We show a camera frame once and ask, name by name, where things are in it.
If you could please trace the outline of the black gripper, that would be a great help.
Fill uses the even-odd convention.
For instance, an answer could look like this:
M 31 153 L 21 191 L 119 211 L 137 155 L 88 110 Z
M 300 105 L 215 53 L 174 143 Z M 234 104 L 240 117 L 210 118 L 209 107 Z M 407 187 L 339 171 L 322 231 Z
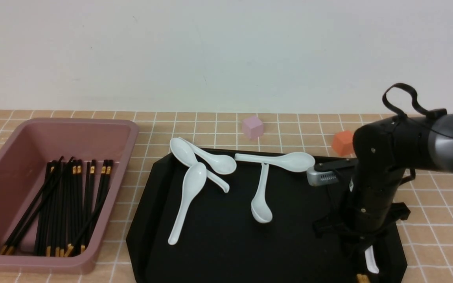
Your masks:
M 381 242 L 388 228 L 398 220 L 410 216 L 406 204 L 393 201 L 399 186 L 411 180 L 404 172 L 404 168 L 372 169 L 356 165 L 338 208 L 313 223 L 316 235 L 338 235 L 347 257 L 361 260 L 366 268 L 365 250 Z M 377 276 L 380 272 L 372 274 L 366 268 L 361 274 Z

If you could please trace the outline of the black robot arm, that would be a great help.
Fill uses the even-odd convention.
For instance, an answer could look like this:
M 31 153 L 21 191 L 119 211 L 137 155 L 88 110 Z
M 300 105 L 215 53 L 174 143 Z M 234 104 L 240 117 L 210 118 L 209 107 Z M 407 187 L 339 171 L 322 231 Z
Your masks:
M 358 279 L 378 274 L 374 246 L 410 210 L 395 203 L 397 189 L 416 170 L 453 173 L 453 114 L 397 115 L 360 127 L 353 138 L 356 164 L 340 205 L 313 224 L 318 236 L 339 235 L 345 254 L 365 266 Z

